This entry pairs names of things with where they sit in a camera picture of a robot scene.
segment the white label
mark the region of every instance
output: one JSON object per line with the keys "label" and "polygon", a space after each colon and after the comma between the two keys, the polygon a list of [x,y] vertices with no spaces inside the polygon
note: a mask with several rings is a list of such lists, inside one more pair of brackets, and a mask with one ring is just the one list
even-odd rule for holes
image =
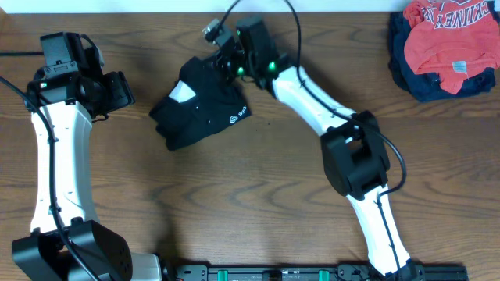
{"label": "white label", "polygon": [[238,115],[239,115],[239,116],[242,116],[242,115],[244,115],[244,114],[245,114],[245,112],[246,112],[246,111],[247,111],[247,106],[245,105],[245,106],[243,107],[243,110],[241,110],[241,111],[238,113]]}
{"label": "white label", "polygon": [[455,70],[456,73],[467,74],[467,64],[465,61],[453,62],[452,64],[453,64],[453,70]]}

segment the orange t-shirt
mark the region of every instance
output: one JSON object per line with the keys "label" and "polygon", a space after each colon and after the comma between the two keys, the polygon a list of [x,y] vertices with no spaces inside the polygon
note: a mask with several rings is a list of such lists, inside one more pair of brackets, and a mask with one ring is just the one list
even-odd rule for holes
{"label": "orange t-shirt", "polygon": [[500,65],[500,30],[483,0],[413,0],[405,58],[415,74],[438,73],[456,94],[463,81]]}

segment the wooden table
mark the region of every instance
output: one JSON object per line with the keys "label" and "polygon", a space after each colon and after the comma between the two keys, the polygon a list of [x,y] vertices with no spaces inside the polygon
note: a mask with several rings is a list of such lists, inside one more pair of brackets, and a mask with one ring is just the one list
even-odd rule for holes
{"label": "wooden table", "polygon": [[[213,264],[335,264],[367,260],[348,201],[324,173],[318,137],[251,84],[253,117],[168,152],[148,117],[181,66],[213,47],[211,14],[9,16],[0,50],[40,50],[39,37],[88,34],[105,71],[125,72],[137,98],[91,134],[91,182],[101,223],[133,251]],[[232,15],[233,26],[243,15]],[[303,65],[335,99],[370,110],[400,148],[408,182],[391,196],[403,243],[426,263],[463,263],[472,280],[500,276],[500,87],[465,100],[419,104],[392,81],[387,13],[301,14]],[[281,50],[296,50],[290,14],[265,15]],[[26,88],[42,57],[0,58],[0,74]],[[30,115],[0,94],[0,279],[26,279],[11,242],[29,234],[37,196]],[[390,181],[400,170],[391,155]]]}

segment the black cable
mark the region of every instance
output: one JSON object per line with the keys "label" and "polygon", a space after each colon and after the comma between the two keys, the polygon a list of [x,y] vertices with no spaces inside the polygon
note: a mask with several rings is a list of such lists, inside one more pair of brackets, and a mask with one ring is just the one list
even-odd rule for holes
{"label": "black cable", "polygon": [[38,108],[33,101],[31,101],[26,94],[24,94],[18,87],[11,84],[5,78],[0,76],[0,82],[4,83],[7,87],[15,91],[29,106],[31,106],[35,113],[38,114],[41,121],[43,122],[45,129],[47,130],[48,135],[48,146],[49,146],[49,155],[48,155],[48,189],[50,193],[50,211],[52,212],[52,216],[54,217],[55,227],[57,228],[57,232],[61,237],[62,242],[68,249],[68,252],[71,253],[73,258],[78,262],[78,264],[87,272],[87,274],[94,280],[100,281],[99,277],[95,274],[95,272],[85,263],[82,257],[75,251],[73,244],[70,242],[70,239],[64,233],[63,226],[61,224],[61,218],[59,216],[59,208],[56,207],[57,197],[55,195],[55,138],[54,133],[52,132],[51,125],[48,123],[47,118],[43,115],[40,108]]}
{"label": "black cable", "polygon": [[91,45],[91,47],[95,51],[95,59],[97,60],[97,63],[101,63],[101,54],[99,53],[99,48],[97,48],[97,45],[94,44],[93,40],[91,40],[86,34],[80,35],[81,38],[87,40],[88,44]]}
{"label": "black cable", "polygon": [[229,7],[229,9],[227,10],[226,14],[224,15],[224,17],[222,18],[222,20],[220,21],[219,25],[217,26],[217,32],[216,34],[219,33],[219,30],[220,28],[222,27],[222,25],[224,25],[224,23],[226,22],[227,20],[227,17],[229,16],[229,14],[231,13],[231,11],[233,10],[233,8],[240,2],[241,0],[236,0],[234,1],[233,5],[231,5],[231,7]]}
{"label": "black cable", "polygon": [[0,52],[0,56],[32,56],[44,55],[44,52]]}
{"label": "black cable", "polygon": [[33,81],[35,80],[40,80],[41,78],[43,78],[45,76],[45,71],[44,71],[45,67],[41,67],[37,70],[36,73],[34,73],[33,75]]}

